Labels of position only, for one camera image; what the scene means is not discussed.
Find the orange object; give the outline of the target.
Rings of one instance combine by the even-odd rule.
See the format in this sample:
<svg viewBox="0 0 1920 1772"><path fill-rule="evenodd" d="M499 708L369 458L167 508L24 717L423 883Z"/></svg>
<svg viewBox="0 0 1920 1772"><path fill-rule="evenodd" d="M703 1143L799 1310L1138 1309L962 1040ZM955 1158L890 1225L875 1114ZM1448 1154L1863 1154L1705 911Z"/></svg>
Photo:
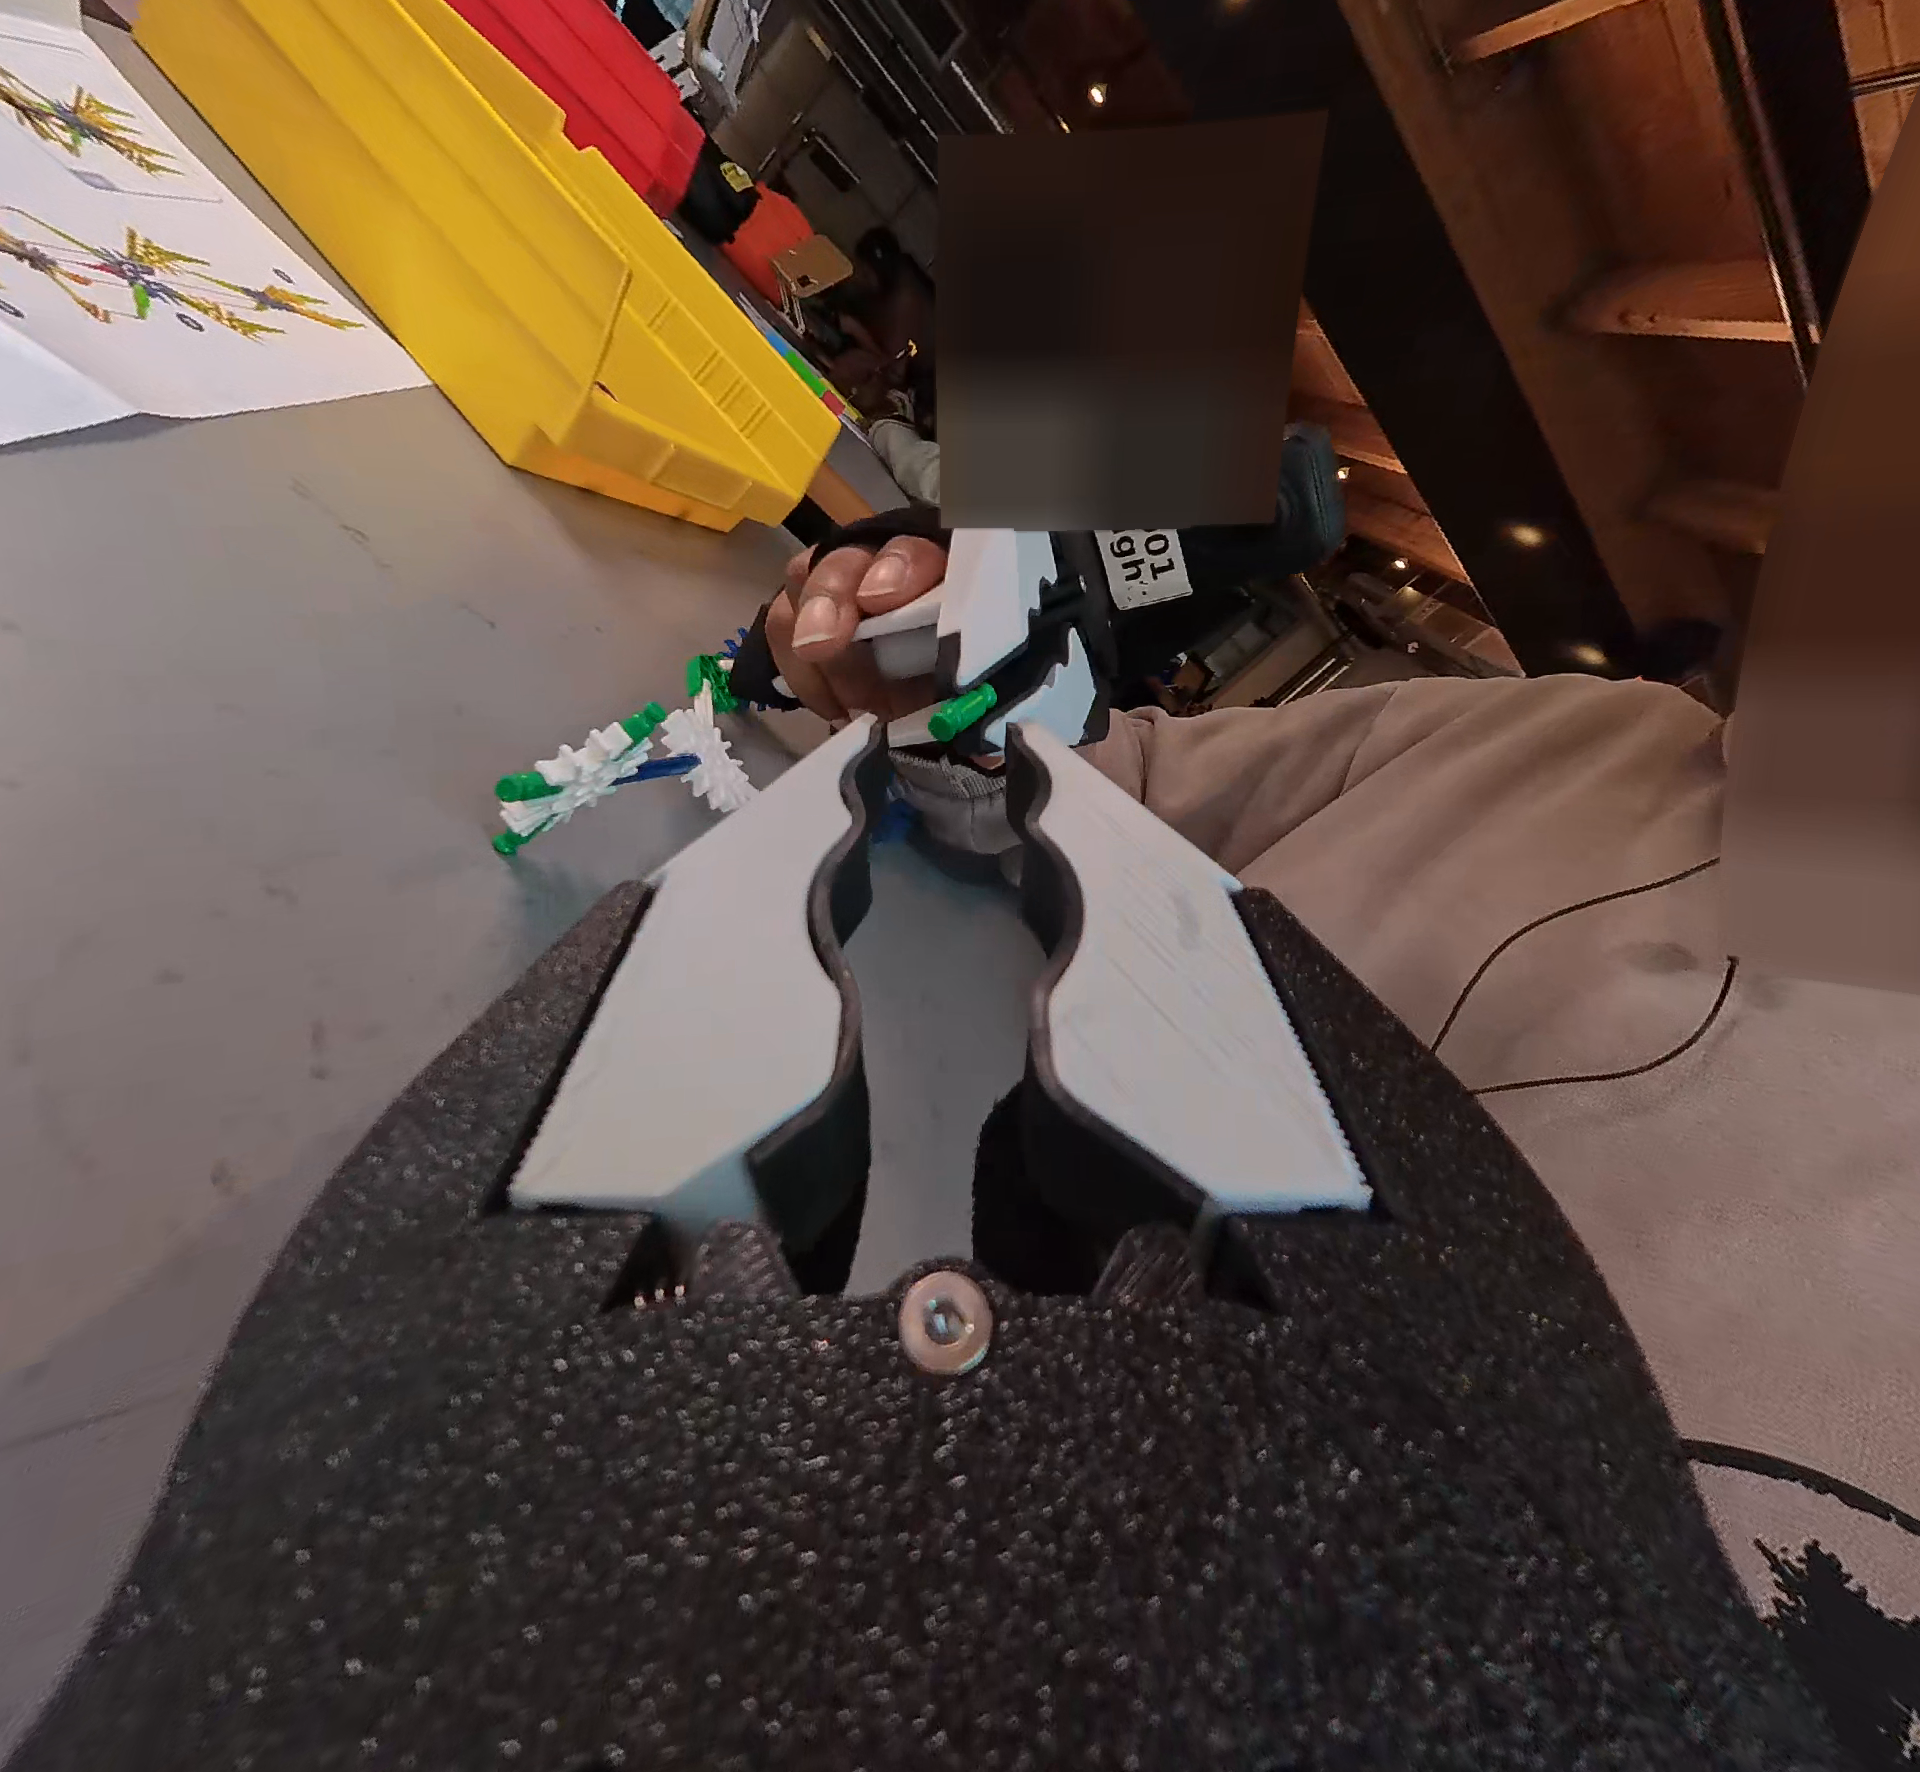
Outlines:
<svg viewBox="0 0 1920 1772"><path fill-rule="evenodd" d="M754 207L721 251L757 295L779 309L783 292L776 262L807 244L817 230L792 196L758 182L754 197Z"/></svg>

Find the person's right hand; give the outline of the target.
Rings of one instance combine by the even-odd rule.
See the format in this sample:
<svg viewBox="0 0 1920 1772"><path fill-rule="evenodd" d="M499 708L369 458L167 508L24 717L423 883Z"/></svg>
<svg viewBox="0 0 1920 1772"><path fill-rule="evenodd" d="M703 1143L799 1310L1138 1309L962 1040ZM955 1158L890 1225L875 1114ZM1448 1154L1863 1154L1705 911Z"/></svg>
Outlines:
<svg viewBox="0 0 1920 1772"><path fill-rule="evenodd" d="M933 674L888 676L856 628L934 589L944 571L944 547L926 537L797 556L765 614L770 655L796 701L832 728L861 714L892 723L938 702Z"/></svg>

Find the yellow plastic bin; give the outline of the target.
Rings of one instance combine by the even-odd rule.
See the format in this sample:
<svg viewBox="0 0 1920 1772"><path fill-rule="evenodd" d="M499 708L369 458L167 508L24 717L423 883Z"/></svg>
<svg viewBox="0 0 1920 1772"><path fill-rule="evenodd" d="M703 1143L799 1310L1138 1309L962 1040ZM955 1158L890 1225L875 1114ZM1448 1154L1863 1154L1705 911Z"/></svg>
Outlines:
<svg viewBox="0 0 1920 1772"><path fill-rule="evenodd" d="M779 528L838 422L444 0L141 0L134 37L507 465Z"/></svg>

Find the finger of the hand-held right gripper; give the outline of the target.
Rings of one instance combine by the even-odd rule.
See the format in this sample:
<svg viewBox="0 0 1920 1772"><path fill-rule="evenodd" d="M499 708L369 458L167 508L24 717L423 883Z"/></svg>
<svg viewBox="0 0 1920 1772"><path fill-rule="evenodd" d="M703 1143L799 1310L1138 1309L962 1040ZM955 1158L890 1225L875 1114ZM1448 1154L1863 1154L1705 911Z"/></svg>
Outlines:
<svg viewBox="0 0 1920 1772"><path fill-rule="evenodd" d="M933 667L941 698L989 684L997 701L1029 701L1055 680L1059 652L1048 626L1034 636L1034 618L1057 580L1059 560L1045 531L949 532Z"/></svg>

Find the person's right forearm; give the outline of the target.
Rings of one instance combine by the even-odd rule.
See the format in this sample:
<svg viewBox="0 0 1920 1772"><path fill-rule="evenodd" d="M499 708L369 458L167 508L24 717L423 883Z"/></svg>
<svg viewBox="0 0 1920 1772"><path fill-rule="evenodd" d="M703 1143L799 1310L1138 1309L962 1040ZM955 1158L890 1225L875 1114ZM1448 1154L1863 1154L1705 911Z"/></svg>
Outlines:
<svg viewBox="0 0 1920 1772"><path fill-rule="evenodd" d="M1281 899L1417 1039L1494 1074L1567 1020L1599 1050L1620 942L1701 964L1727 730L1657 684L1404 680L1117 714L1084 757Z"/></svg>

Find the white snowflake toy connector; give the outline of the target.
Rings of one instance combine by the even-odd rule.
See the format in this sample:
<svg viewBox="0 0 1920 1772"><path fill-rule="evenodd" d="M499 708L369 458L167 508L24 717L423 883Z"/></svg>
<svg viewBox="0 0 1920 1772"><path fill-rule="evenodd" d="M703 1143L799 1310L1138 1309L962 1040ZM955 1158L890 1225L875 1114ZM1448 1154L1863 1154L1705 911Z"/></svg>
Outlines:
<svg viewBox="0 0 1920 1772"><path fill-rule="evenodd" d="M692 765L683 773L687 790L716 817L733 817L757 799L757 786L733 753L725 730L693 710L672 714L659 733L664 747Z"/></svg>
<svg viewBox="0 0 1920 1772"><path fill-rule="evenodd" d="M584 781L588 781L599 765L620 757L623 753L650 753L653 741L644 752L620 752L625 739L619 733L615 736L606 736L606 728L589 728L579 747L563 747L563 752L556 752L555 757L540 759L536 764L536 769L540 769L549 779L555 783L563 781L563 790L559 797L521 804L529 819L540 819L540 822L547 824L571 819L599 801L589 799L584 790Z"/></svg>

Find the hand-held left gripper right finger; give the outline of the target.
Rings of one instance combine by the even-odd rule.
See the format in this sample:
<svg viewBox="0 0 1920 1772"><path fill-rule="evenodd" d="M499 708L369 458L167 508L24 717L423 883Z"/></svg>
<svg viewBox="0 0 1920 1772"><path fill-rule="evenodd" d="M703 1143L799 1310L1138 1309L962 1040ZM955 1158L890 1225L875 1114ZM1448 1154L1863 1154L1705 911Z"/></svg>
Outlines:
<svg viewBox="0 0 1920 1772"><path fill-rule="evenodd" d="M1031 997L1029 1161L1071 1216L1368 1210L1373 1191L1235 874L1038 724L1010 733Z"/></svg>

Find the printed instruction sheet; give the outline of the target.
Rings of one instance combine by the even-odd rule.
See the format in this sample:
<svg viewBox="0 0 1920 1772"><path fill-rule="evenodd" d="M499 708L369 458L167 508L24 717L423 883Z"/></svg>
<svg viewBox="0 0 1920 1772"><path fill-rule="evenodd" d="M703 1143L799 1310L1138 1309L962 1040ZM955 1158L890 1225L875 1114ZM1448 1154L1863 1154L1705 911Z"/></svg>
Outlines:
<svg viewBox="0 0 1920 1772"><path fill-rule="evenodd" d="M1 442L426 386L79 22L1 0Z"/></svg>

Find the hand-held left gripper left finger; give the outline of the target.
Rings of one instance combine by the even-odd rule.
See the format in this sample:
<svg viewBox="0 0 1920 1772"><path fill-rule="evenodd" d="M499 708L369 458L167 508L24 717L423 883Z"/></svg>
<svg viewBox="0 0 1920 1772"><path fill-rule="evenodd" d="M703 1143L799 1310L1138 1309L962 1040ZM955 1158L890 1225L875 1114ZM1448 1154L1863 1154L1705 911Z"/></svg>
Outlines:
<svg viewBox="0 0 1920 1772"><path fill-rule="evenodd" d="M844 942L888 773L885 730L849 724L649 880L510 1208L828 1231L869 1166Z"/></svg>

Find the grey desk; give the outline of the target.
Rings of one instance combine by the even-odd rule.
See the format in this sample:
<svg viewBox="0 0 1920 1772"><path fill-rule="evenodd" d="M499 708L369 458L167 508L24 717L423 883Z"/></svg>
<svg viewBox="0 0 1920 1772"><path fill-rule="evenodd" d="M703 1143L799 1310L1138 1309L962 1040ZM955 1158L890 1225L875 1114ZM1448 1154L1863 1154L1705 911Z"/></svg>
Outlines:
<svg viewBox="0 0 1920 1772"><path fill-rule="evenodd" d="M1 1713L12 1754L324 1178L612 886L494 779L681 698L797 543L517 474L433 389L3 452Z"/></svg>

